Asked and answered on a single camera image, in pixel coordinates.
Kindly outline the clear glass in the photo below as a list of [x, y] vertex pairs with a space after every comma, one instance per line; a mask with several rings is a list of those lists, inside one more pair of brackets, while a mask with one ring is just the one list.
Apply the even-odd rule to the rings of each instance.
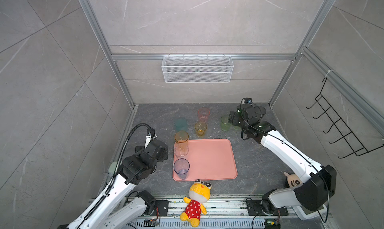
[[175, 143], [174, 155], [176, 158], [184, 158], [189, 153], [189, 143]]

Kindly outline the tall amber glass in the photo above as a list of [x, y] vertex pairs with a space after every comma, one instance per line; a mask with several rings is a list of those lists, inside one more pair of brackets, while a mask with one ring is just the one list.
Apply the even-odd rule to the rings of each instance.
[[176, 144], [183, 144], [189, 141], [189, 134], [186, 131], [179, 131], [174, 136]]

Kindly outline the blue tall glass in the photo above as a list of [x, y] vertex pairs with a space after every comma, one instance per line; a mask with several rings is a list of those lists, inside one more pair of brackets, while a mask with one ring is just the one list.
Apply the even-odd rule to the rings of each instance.
[[185, 180], [190, 170], [190, 163], [187, 159], [177, 159], [174, 163], [174, 172], [181, 179]]

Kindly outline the pink plastic tray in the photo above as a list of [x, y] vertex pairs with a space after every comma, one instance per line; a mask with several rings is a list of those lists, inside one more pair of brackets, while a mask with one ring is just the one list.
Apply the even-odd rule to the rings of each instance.
[[233, 180], [238, 176], [232, 144], [228, 139], [188, 141], [185, 159], [190, 169], [185, 181]]

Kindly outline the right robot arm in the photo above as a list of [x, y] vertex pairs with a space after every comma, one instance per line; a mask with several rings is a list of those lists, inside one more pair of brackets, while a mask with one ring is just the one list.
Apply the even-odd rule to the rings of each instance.
[[264, 194], [261, 201], [263, 213], [271, 214], [279, 208], [292, 207], [302, 220], [321, 216], [321, 209], [329, 209], [330, 199], [336, 192], [336, 170], [302, 153], [273, 125], [262, 120], [262, 111], [263, 107], [253, 105], [251, 98], [243, 98], [237, 109], [230, 112], [228, 123], [242, 129], [242, 140], [253, 139], [274, 153], [300, 182]]

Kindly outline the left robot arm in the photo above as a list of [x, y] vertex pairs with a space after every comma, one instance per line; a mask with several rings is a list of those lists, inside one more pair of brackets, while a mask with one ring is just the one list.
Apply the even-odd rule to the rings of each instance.
[[92, 204], [68, 225], [59, 229], [120, 228], [133, 219], [147, 213], [154, 205], [154, 197], [148, 192], [138, 195], [128, 206], [111, 214], [126, 195], [156, 170], [158, 162], [168, 159], [168, 146], [159, 140], [149, 140], [145, 147], [123, 159], [117, 168], [117, 175], [98, 195]]

